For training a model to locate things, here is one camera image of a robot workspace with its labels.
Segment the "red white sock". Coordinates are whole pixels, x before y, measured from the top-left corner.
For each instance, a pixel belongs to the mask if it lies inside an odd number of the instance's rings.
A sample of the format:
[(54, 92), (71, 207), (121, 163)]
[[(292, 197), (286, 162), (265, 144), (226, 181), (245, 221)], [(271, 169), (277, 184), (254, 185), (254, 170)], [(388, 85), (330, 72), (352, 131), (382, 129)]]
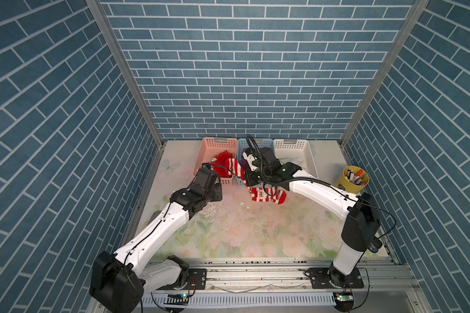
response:
[(230, 168), (229, 160), (232, 159), (233, 154), (228, 151), (223, 151), (214, 156), (211, 161), (211, 166), (215, 172), (222, 178), (231, 178), (232, 173), (228, 170)]

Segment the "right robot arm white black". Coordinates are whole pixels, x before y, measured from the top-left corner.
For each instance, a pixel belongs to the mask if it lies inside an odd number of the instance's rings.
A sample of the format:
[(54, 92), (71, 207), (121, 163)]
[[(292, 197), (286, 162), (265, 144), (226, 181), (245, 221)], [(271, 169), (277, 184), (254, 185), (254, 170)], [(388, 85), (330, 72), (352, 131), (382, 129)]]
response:
[(261, 184), (264, 196), (276, 195), (269, 191), (289, 191), (305, 196), (323, 206), (343, 224), (339, 247), (328, 270), (331, 284), (346, 288), (356, 277), (354, 270), (366, 251), (376, 253), (382, 242), (377, 237), (380, 224), (376, 207), (369, 194), (356, 195), (321, 181), (291, 162), (281, 163), (271, 149), (258, 146), (256, 139), (246, 136), (248, 148), (242, 153), (244, 179), (248, 186)]

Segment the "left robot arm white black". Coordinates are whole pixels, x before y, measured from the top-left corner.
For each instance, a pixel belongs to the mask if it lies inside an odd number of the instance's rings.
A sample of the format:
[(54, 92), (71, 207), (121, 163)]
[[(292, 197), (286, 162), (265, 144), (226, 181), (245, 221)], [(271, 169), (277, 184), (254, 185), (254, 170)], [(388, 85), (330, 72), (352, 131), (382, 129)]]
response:
[(180, 289), (189, 278), (189, 264), (177, 256), (148, 266), (162, 245), (210, 202), (223, 199), (221, 178), (206, 163), (188, 187), (169, 202), (138, 235), (113, 253), (103, 251), (92, 266), (89, 293), (110, 312), (132, 312), (143, 296), (160, 288)]

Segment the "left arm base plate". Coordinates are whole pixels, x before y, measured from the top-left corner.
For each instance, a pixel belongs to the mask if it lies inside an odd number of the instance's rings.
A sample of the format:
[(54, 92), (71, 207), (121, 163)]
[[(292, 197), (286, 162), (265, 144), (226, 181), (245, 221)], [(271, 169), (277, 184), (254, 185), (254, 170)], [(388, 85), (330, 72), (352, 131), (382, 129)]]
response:
[(158, 290), (204, 290), (206, 288), (207, 281), (207, 269), (205, 268), (193, 268), (189, 269), (188, 275), (185, 276), (186, 280), (181, 282), (181, 277), (179, 282), (175, 282), (170, 285), (160, 287)]

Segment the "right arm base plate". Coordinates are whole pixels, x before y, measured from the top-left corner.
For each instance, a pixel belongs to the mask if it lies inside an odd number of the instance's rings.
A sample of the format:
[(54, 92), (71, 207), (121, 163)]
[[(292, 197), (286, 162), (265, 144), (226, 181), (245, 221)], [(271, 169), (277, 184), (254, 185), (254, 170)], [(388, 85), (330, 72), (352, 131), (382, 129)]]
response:
[(304, 271), (313, 289), (363, 289), (364, 282), (360, 271), (355, 267), (349, 275), (343, 274), (334, 266), (312, 267)]

